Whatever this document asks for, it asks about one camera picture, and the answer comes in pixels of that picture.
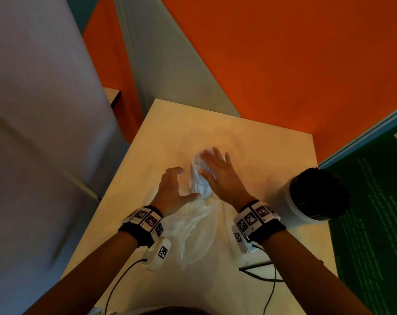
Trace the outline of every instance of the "green chalkboard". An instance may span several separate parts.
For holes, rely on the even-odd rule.
[[[327,169],[351,193],[329,222],[338,275],[377,315],[397,314],[397,128]]]

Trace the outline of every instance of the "wrist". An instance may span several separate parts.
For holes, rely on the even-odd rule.
[[[231,202],[231,205],[235,208],[235,210],[239,213],[241,209],[246,206],[248,203],[251,201],[257,200],[256,197],[250,195],[248,192],[246,192],[243,195],[240,195],[238,198],[236,198],[234,201]]]

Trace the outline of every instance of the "tabletop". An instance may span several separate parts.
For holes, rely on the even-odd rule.
[[[212,146],[229,152],[247,190],[263,201],[291,177],[317,166],[311,134],[156,99],[63,276],[115,234],[129,213],[148,204],[165,169],[185,169],[179,176],[180,190],[185,192],[191,160]],[[185,270],[170,259],[156,272],[136,265],[115,289],[108,309],[122,312],[178,305],[199,307],[211,314],[262,313],[273,284],[238,271],[224,218],[220,210],[215,239],[203,259]],[[290,233],[337,275],[327,223],[302,226]],[[134,252],[96,306],[105,307],[117,279],[141,259],[144,250]],[[264,252],[253,254],[257,260],[268,260]],[[274,277],[272,265],[254,273],[261,272]],[[267,314],[305,313],[287,286],[277,283]]]

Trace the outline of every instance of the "bucket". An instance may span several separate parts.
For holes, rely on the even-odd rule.
[[[290,197],[290,179],[277,193],[269,199],[270,207],[280,216],[280,222],[288,229],[296,228],[310,223],[324,223],[304,215],[293,203]]]

